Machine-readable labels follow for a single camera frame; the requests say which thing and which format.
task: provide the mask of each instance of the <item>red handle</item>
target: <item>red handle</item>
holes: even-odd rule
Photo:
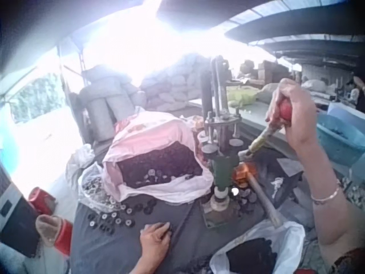
[[[293,113],[293,107],[291,106],[289,99],[285,98],[281,102],[281,104],[279,106],[279,110],[280,110],[280,117],[288,122],[291,122],[291,115]]]

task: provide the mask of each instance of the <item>blue container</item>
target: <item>blue container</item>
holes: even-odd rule
[[[365,134],[334,116],[318,114],[317,136],[335,163],[351,167],[365,153]]]
[[[10,105],[0,103],[0,161],[9,175],[17,169],[19,148],[15,141],[15,123],[11,117]]]

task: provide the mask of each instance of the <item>hand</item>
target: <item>hand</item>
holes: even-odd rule
[[[166,257],[170,244],[170,223],[145,225],[141,230],[142,256],[131,273],[154,273]]]
[[[285,123],[279,116],[279,105],[288,98],[293,107],[291,124]],[[272,124],[284,123],[286,139],[298,153],[307,145],[317,144],[317,109],[310,94],[295,81],[282,79],[273,93],[266,121]]]

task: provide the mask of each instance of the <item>gray table surface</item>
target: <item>gray table surface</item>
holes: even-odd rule
[[[270,182],[276,177],[284,177],[283,187],[275,197],[276,207],[287,198],[297,185],[301,174],[290,178],[286,176],[276,158],[283,156],[274,150],[263,148],[255,155],[258,168],[258,181],[270,197],[273,186]],[[128,198],[130,206],[136,203],[146,205],[151,197],[139,195]],[[133,228],[116,227],[115,233],[108,236],[98,228],[88,226],[87,216],[92,210],[79,204],[74,221],[71,242],[71,271],[79,273],[128,273],[141,255],[140,230],[146,224],[169,221],[173,227],[171,246],[167,257],[157,273],[174,273],[176,268],[189,264],[192,260],[212,255],[231,240],[239,237],[265,218],[265,213],[257,203],[251,215],[214,229],[207,229],[202,216],[200,203],[170,205],[158,201],[151,215],[142,212],[132,216],[136,225]]]

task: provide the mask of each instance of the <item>pile of black parts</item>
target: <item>pile of black parts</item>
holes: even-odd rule
[[[126,185],[132,188],[169,183],[184,175],[190,179],[202,174],[194,152],[179,142],[118,162],[118,166]]]
[[[96,214],[95,212],[89,213],[87,216],[88,225],[91,229],[98,228],[99,231],[106,233],[107,235],[113,235],[117,227],[134,227],[135,221],[132,216],[141,211],[146,215],[150,215],[156,204],[157,199],[155,198],[149,199],[145,206],[138,203],[133,207],[130,207],[127,203],[120,203],[119,211],[101,214]]]
[[[238,215],[249,214],[254,212],[256,203],[258,201],[257,194],[249,187],[239,188],[239,193],[236,196],[230,192],[230,198],[235,200],[239,206]]]
[[[271,250],[271,241],[264,238],[244,242],[226,253],[229,270],[244,274],[273,273],[277,254]]]
[[[191,261],[185,267],[179,267],[174,269],[173,273],[178,274],[212,274],[213,271],[209,266],[209,262],[212,256],[203,256],[201,258]]]

